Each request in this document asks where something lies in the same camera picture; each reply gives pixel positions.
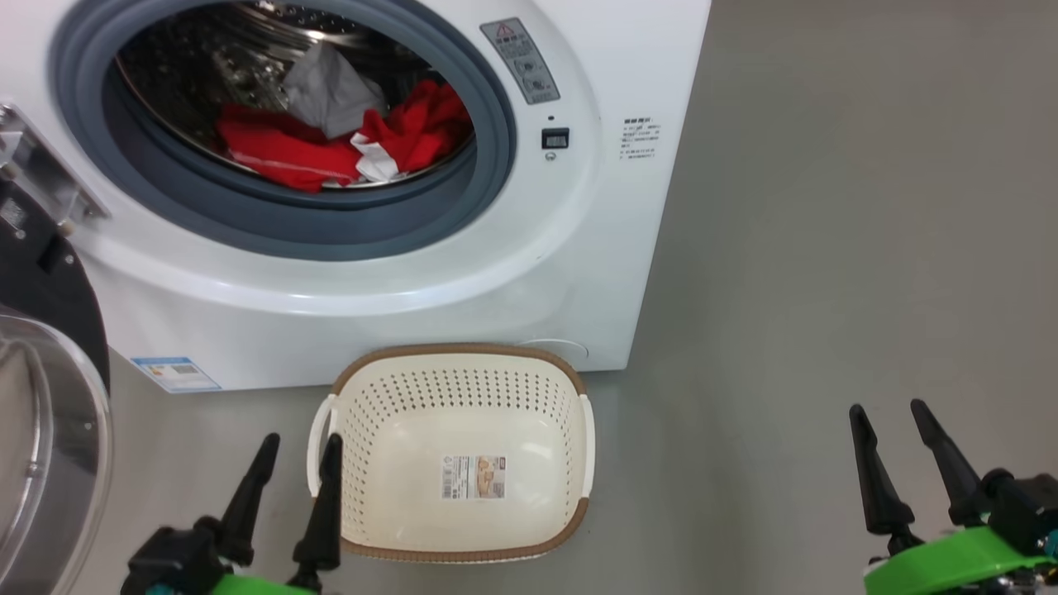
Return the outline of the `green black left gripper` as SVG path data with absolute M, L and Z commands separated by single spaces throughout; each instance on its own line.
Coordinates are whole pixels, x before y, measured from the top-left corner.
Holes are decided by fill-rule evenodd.
M 287 583 L 273 583 L 236 573 L 237 565 L 253 564 L 257 516 L 280 441 L 279 433 L 264 437 L 221 521 L 199 519 L 189 530 L 163 526 L 136 549 L 120 595 L 320 595 L 321 573 L 341 565 L 344 444 L 336 434 L 322 453 L 318 494 L 293 552 L 298 565 L 294 576 Z

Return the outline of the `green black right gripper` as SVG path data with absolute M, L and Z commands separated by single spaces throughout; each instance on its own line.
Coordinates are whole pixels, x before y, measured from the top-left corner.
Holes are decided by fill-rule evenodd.
M 863 573 L 867 595 L 1058 595 L 1058 477 L 981 477 L 922 399 L 910 409 L 938 467 L 948 516 L 964 530 L 923 544 L 884 469 L 867 410 L 849 410 L 863 519 L 887 537 L 888 558 Z

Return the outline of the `black round washer door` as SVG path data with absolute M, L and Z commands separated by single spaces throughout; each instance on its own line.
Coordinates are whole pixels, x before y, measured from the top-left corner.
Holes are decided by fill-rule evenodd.
M 0 595 L 69 595 L 111 477 L 108 346 L 75 249 L 0 181 Z

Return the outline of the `red and white garment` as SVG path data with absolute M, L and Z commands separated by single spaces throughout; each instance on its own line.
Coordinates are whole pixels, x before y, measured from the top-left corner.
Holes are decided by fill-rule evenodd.
M 336 46 L 313 46 L 281 87 L 284 112 L 227 104 L 215 128 L 230 159 L 288 188 L 400 181 L 460 150 L 474 130 L 449 83 L 420 80 L 389 106 Z

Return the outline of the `cream perforated laundry basket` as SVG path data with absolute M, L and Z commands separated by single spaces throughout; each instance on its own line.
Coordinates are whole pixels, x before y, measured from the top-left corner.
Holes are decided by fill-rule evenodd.
M 341 539 L 411 564 L 498 564 L 559 549 L 583 522 L 596 470 L 585 381 L 551 353 L 505 344 L 383 348 L 352 362 L 313 419 L 307 489 L 343 440 Z M 508 459 L 503 500 L 443 501 L 446 455 Z

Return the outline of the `white front-load washing machine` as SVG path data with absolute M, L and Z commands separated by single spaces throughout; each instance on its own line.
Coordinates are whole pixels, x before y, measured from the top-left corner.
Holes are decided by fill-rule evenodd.
M 581 343 L 623 369 L 712 0 L 419 0 L 495 68 L 517 124 L 509 177 L 457 233 L 382 259 L 310 262 L 208 240 L 118 190 L 58 112 L 50 50 L 76 0 L 0 0 L 0 102 L 111 216 L 65 237 L 111 353 L 186 357 L 223 389 L 309 387 L 380 348 Z M 528 105 L 479 29 L 517 17 L 560 100 Z M 541 129 L 568 127 L 567 150 Z M 545 154 L 555 152 L 547 161 Z

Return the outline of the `blue energy label sticker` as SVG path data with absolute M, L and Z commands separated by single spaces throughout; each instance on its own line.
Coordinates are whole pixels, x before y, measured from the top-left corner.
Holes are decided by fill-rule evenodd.
M 169 394 L 197 394 L 222 391 L 222 386 L 186 357 L 132 358 L 136 369 L 156 381 Z

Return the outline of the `round white filter cover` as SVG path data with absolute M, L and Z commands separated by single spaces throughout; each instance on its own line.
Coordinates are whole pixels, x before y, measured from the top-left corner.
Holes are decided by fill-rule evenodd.
M 570 363 L 570 365 L 578 368 L 582 366 L 585 362 L 589 361 L 589 350 L 587 347 L 581 343 L 553 338 L 543 338 L 533 339 L 529 341 L 521 341 L 517 346 L 525 348 L 536 348 L 536 350 L 544 350 L 560 357 L 563 361 Z

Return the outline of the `grey warning sticker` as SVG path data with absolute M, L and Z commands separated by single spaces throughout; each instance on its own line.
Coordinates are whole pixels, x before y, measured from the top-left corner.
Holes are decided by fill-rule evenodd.
M 552 72 L 519 18 L 486 22 L 479 29 L 507 66 L 528 105 L 560 100 Z

